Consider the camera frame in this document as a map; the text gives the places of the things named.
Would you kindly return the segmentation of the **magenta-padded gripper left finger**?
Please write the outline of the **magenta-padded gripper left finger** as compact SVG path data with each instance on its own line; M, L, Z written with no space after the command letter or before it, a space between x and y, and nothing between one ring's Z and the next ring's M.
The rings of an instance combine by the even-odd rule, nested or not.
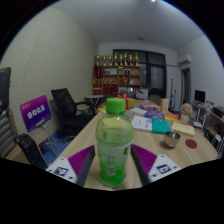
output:
M46 171L83 187L94 157L91 145L69 158L58 158Z

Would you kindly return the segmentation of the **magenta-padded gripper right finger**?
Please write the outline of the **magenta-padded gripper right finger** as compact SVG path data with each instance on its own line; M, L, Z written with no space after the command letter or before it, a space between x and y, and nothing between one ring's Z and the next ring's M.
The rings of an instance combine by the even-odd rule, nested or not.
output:
M131 145L131 155L143 186L181 170L167 155L155 155L134 144Z

